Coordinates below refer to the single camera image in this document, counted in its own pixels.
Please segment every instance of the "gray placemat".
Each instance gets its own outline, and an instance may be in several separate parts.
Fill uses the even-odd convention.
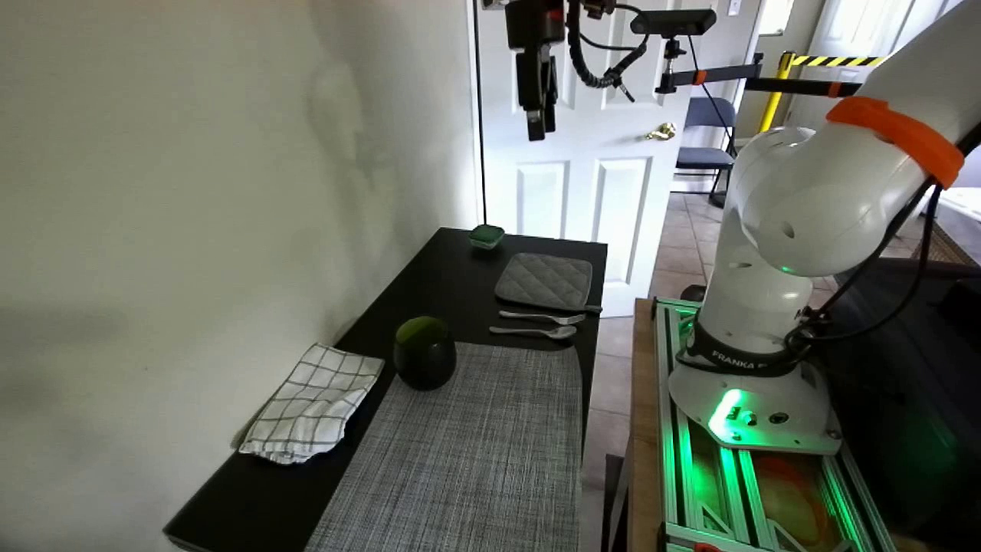
[[[495,295],[542,309],[590,309],[593,263],[581,256],[515,255]]]
[[[308,550],[578,550],[578,409],[576,348],[458,344],[442,389],[394,377]]]

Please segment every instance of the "black cable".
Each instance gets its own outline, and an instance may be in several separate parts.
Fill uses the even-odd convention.
[[[614,3],[614,9],[634,11],[634,16],[644,11],[644,9],[630,7],[630,3]]]
[[[578,30],[578,39],[581,39],[581,43],[590,43],[590,45],[594,45],[594,50],[634,51],[634,45],[610,45],[610,43],[598,43],[598,39],[585,38],[581,30]]]
[[[697,39],[692,39],[689,35],[687,35],[687,50],[692,51],[692,69],[699,73],[699,69],[702,69],[702,66],[699,66],[699,51],[697,51]],[[705,82],[702,82],[702,92],[705,92],[705,99],[708,99],[708,104],[711,104],[711,110],[715,110],[718,127],[720,127],[720,130],[727,131],[727,139],[730,139],[727,150],[734,150],[734,130],[730,130],[724,110],[715,104],[715,94],[708,92]]]
[[[614,66],[607,66],[604,76],[594,76],[581,59],[578,17],[581,17],[581,0],[570,0],[570,16],[567,16],[570,39],[567,43],[570,43],[570,60],[574,60],[578,79],[593,89],[610,89],[610,87],[620,89],[622,69],[630,66],[647,51],[647,38],[624,59],[620,59]]]
[[[637,99],[620,82],[617,89],[622,89],[622,94],[634,104]]]
[[[895,217],[889,220],[879,246],[849,273],[849,280],[843,286],[837,286],[837,291],[810,317],[824,320],[827,309],[859,282],[859,275],[875,266],[875,260],[889,249],[889,243],[895,238],[895,234],[900,230],[900,225],[911,217],[911,212],[921,206],[921,198],[930,192],[933,181],[925,181],[903,208],[895,212]]]
[[[805,340],[805,344],[833,344],[833,340],[856,340],[856,336],[865,336],[865,333],[889,326],[915,300],[915,295],[921,291],[921,282],[923,282],[923,273],[925,273],[925,263],[930,263],[930,243],[933,243],[933,227],[934,227],[934,217],[939,217],[939,201],[942,201],[942,186],[933,190],[930,206],[925,206],[917,275],[915,275],[907,295],[891,305],[891,313],[885,313],[879,321],[875,321],[869,327],[859,327],[853,333],[797,333],[797,330],[794,333],[800,340]]]

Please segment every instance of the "white door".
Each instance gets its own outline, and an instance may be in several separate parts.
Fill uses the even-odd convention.
[[[680,131],[687,94],[656,99],[663,39],[624,73],[624,89],[590,89],[570,66],[567,45],[553,45],[558,60],[554,131],[527,142],[523,110],[515,94],[515,51],[507,45],[507,11],[477,9],[482,21],[482,110],[488,163],[488,217],[510,234],[607,243],[604,317],[630,317],[634,298],[650,295],[654,256],[663,235],[675,178],[675,142],[650,142],[660,123]],[[637,43],[629,11],[590,21],[581,35],[602,43]],[[585,50],[593,73],[614,59]]]

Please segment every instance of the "black table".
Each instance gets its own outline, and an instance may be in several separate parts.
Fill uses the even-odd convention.
[[[549,348],[554,344],[523,336],[495,336],[488,326],[507,305],[495,298],[495,282],[515,252],[593,260],[590,303],[604,298],[607,246],[510,235],[495,252],[470,246],[466,230],[437,230],[398,280],[361,313],[336,340],[341,348],[390,359],[394,327],[411,317],[437,317],[458,340],[513,344]],[[574,346],[581,368],[581,432],[590,415],[598,317],[593,313]],[[167,524],[173,543],[183,550],[302,550],[322,519],[346,462],[351,461],[380,397],[393,383],[385,363],[378,387],[346,425],[346,438],[302,465],[275,465],[262,457],[234,453],[204,488]]]

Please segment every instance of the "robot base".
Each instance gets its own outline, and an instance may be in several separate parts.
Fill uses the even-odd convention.
[[[895,552],[891,532],[843,445],[837,453],[727,447],[667,397],[667,377],[699,303],[660,300],[656,391],[665,550]]]
[[[780,377],[697,368],[705,359],[675,357],[667,391],[692,422],[727,447],[782,453],[837,453],[843,432],[823,374],[800,363]]]

